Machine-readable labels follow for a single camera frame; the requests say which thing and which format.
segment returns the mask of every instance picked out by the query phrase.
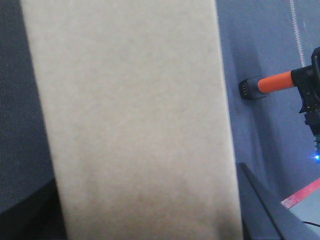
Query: gray fabric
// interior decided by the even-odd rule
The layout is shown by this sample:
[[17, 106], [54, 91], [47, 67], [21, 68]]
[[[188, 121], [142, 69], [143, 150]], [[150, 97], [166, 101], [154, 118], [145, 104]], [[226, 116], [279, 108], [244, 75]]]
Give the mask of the gray fabric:
[[[320, 1], [295, 1], [307, 65], [320, 46]], [[289, 1], [218, 0], [235, 156], [281, 199], [320, 177], [313, 135], [296, 88], [242, 100], [238, 83], [301, 68]]]
[[54, 177], [17, 0], [0, 0], [0, 214]]

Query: dark gray panel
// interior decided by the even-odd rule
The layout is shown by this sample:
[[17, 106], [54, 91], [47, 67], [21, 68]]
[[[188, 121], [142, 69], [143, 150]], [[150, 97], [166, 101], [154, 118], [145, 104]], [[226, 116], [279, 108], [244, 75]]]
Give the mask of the dark gray panel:
[[239, 164], [236, 166], [241, 215], [252, 240], [281, 240], [255, 190]]
[[292, 212], [286, 209], [277, 197], [272, 195], [253, 175], [244, 163], [240, 164], [256, 194], [260, 198], [274, 226], [284, 240], [319, 240], [319, 236], [311, 231]]
[[20, 2], [0, 0], [0, 213], [53, 177]]

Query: black plastic part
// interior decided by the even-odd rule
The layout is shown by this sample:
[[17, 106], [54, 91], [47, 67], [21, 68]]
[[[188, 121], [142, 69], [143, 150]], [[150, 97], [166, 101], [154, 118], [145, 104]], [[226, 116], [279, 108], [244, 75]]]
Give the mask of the black plastic part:
[[239, 91], [242, 99], [257, 100], [265, 98], [268, 94], [259, 90], [258, 82], [262, 77], [253, 77], [239, 83]]
[[57, 189], [37, 215], [11, 240], [67, 240]]
[[302, 99], [299, 113], [320, 109], [320, 47], [313, 51], [312, 65], [291, 71], [293, 84], [297, 86]]
[[304, 115], [305, 117], [305, 124], [310, 126], [312, 134], [320, 135], [320, 112], [319, 111], [312, 111], [308, 112]]
[[0, 214], [0, 240], [15, 238], [38, 214], [56, 190], [55, 180], [51, 180], [30, 197]]

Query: beige cardboard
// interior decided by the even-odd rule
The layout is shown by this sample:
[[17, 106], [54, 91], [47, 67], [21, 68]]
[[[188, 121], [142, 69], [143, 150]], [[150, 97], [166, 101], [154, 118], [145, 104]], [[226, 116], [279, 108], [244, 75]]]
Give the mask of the beige cardboard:
[[212, 0], [23, 0], [69, 239], [242, 239]]

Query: orange handle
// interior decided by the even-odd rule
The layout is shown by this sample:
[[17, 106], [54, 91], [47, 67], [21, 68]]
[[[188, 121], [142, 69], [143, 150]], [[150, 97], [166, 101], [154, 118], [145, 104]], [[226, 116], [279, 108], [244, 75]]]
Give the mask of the orange handle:
[[272, 93], [283, 89], [289, 89], [295, 87], [292, 78], [291, 71], [287, 71], [278, 75], [262, 78], [258, 82], [259, 90], [264, 93]]

